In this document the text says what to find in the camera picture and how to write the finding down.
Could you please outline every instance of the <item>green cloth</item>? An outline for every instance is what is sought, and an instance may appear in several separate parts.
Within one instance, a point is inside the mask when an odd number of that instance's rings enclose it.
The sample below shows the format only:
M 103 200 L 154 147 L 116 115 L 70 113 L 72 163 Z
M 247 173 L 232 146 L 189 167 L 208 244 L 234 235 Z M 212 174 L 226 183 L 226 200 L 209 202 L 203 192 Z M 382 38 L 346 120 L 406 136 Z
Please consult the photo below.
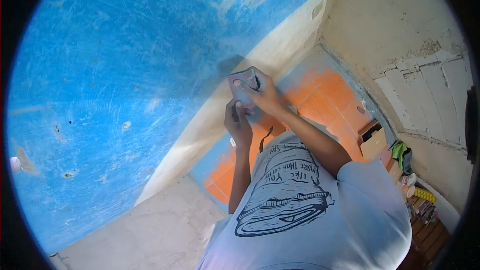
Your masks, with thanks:
M 392 158 L 398 161 L 398 166 L 403 170 L 403 153 L 407 151 L 405 143 L 397 143 L 392 149 Z

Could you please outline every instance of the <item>orange painted floor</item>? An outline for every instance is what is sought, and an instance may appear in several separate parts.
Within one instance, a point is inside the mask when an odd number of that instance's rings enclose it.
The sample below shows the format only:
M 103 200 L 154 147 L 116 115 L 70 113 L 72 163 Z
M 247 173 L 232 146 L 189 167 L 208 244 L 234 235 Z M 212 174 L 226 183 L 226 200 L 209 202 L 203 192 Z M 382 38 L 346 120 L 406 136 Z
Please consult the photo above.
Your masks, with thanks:
M 283 99 L 297 108 L 298 115 L 325 125 L 331 134 L 339 138 L 339 143 L 352 160 L 366 162 L 360 151 L 361 141 L 358 132 L 372 121 L 372 117 L 362 108 L 360 98 L 345 83 L 342 75 L 332 69 L 321 71 L 312 68 L 299 77 L 293 77 L 291 81 L 287 79 L 283 83 L 287 86 L 283 86 L 283 90 L 282 86 L 277 87 Z M 260 141 L 267 135 L 271 126 L 273 133 L 265 139 L 264 145 L 287 128 L 267 114 L 263 114 L 256 123 L 252 123 L 250 169 L 253 168 L 255 156 L 259 152 Z M 203 187 L 223 208 L 229 202 L 235 170 L 235 148 L 231 146 L 229 139 L 230 135 L 227 134 L 216 145 L 217 148 L 212 149 L 213 152 L 217 152 L 216 158 L 204 158 L 200 163 L 201 170 L 192 171 L 193 176 L 201 180 Z M 388 147 L 385 147 L 377 158 L 386 166 L 391 158 Z

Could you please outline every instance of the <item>paper cup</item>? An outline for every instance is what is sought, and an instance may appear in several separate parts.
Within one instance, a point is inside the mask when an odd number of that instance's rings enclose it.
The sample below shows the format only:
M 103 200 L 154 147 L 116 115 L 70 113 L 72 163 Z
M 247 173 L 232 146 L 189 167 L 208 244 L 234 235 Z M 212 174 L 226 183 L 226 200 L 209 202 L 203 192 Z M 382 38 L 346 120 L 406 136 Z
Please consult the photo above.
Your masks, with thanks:
M 413 194 L 415 194 L 415 186 L 414 185 L 412 185 L 412 186 L 404 185 L 402 187 L 402 192 L 405 193 L 407 198 L 410 198 L 410 197 L 413 196 Z

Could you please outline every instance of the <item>black strap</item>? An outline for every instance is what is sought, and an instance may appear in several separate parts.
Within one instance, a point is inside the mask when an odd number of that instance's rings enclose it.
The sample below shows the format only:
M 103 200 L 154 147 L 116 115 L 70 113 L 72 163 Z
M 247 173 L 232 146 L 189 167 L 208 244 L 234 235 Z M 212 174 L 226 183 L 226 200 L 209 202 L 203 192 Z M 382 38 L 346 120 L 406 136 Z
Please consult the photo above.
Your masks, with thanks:
M 268 130 L 268 134 L 266 136 L 264 136 L 263 139 L 261 139 L 261 141 L 260 141 L 260 152 L 264 151 L 264 140 L 272 133 L 272 131 L 273 131 L 273 126 Z

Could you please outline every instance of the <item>hand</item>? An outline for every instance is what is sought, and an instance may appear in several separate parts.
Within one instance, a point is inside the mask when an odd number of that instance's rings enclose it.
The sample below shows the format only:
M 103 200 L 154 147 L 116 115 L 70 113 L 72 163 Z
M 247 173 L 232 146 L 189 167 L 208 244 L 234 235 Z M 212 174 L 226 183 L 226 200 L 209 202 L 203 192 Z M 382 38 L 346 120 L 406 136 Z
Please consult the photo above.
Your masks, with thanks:
M 280 101 L 280 98 L 277 94 L 277 89 L 273 84 L 273 79 L 270 76 L 264 74 L 262 71 L 258 70 L 257 68 L 251 68 L 254 70 L 255 76 L 260 82 L 258 91 L 255 91 L 239 79 L 234 80 L 233 84 L 236 87 L 239 87 L 243 91 L 245 91 L 253 100 L 253 102 L 258 105 L 258 107 L 260 107 L 262 111 L 272 115 L 273 117 L 279 118 L 279 116 L 286 110 L 286 108 Z
M 237 144 L 237 149 L 250 150 L 252 144 L 252 127 L 245 115 L 251 115 L 252 111 L 243 107 L 240 101 L 230 100 L 225 109 L 225 121 L 223 125 Z

